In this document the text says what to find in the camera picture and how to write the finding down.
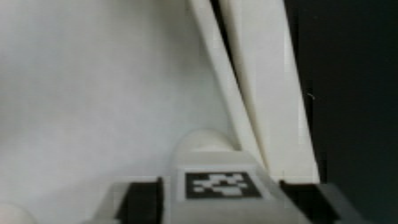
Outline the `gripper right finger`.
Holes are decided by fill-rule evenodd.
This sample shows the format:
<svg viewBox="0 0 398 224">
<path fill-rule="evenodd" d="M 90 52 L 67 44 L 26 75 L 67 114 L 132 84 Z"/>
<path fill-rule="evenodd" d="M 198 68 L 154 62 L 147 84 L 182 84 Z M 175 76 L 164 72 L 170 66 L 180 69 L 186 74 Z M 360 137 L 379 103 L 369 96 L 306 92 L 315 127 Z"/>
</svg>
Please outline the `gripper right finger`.
<svg viewBox="0 0 398 224">
<path fill-rule="evenodd" d="M 372 224 L 333 183 L 282 181 L 280 186 L 312 224 Z"/>
</svg>

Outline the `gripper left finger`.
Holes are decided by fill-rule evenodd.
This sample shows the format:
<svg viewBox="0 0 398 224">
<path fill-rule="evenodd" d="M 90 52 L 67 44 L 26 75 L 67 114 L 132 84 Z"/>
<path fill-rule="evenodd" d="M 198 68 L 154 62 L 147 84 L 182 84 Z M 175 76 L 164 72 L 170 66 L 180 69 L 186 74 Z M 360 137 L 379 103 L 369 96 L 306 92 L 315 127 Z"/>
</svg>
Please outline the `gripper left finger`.
<svg viewBox="0 0 398 224">
<path fill-rule="evenodd" d="M 88 224 L 163 224 L 164 198 L 163 177 L 115 183 Z"/>
</svg>

